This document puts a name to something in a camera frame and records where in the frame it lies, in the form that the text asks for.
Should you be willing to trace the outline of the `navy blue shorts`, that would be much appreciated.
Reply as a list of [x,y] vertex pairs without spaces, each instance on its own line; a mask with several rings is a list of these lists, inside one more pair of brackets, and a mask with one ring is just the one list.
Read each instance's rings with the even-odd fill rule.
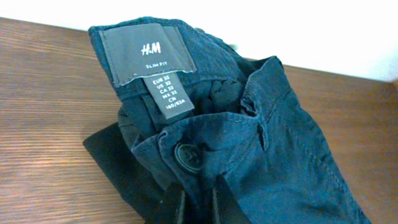
[[164,190],[146,223],[367,223],[277,57],[177,19],[88,31],[118,126]]

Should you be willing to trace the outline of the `black garment with red trim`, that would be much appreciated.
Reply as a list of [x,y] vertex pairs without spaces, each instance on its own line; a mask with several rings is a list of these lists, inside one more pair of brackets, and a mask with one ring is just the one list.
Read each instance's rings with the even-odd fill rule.
[[133,156],[118,123],[92,134],[83,145],[121,198],[145,221],[149,220],[164,190]]

